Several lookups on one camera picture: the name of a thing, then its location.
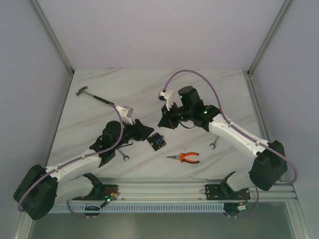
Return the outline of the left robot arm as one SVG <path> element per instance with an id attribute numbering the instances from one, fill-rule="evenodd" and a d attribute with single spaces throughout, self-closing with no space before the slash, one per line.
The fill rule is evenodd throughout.
<path id="1" fill-rule="evenodd" d="M 31 167 L 13 195 L 18 209 L 39 220 L 55 205 L 71 199 L 103 199 L 105 186 L 95 176 L 97 169 L 115 157 L 117 148 L 130 140 L 144 141 L 153 131 L 139 119 L 133 125 L 108 122 L 102 134 L 79 156 L 54 166 Z"/>

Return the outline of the black fuse box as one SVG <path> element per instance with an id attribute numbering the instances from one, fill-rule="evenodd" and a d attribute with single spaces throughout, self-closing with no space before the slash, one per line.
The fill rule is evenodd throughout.
<path id="1" fill-rule="evenodd" d="M 161 134 L 156 132 L 147 138 L 148 143 L 150 144 L 150 146 L 153 148 L 154 151 L 158 151 L 159 149 L 166 146 L 166 142 L 164 138 L 161 138 L 160 135 Z"/>

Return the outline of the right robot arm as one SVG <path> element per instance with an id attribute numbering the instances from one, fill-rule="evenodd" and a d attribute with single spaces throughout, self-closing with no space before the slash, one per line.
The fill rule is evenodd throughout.
<path id="1" fill-rule="evenodd" d="M 191 121 L 196 127 L 226 140 L 252 162 L 249 170 L 233 171 L 221 181 L 221 194 L 225 198 L 231 199 L 238 191 L 249 187 L 268 191 L 286 173 L 288 166 L 282 159 L 285 152 L 280 142 L 270 143 L 227 122 L 221 110 L 205 105 L 192 86 L 183 87 L 178 94 L 182 102 L 180 107 L 174 102 L 173 91 L 166 89 L 159 93 L 159 99 L 164 102 L 159 127 L 175 129 L 181 122 Z"/>

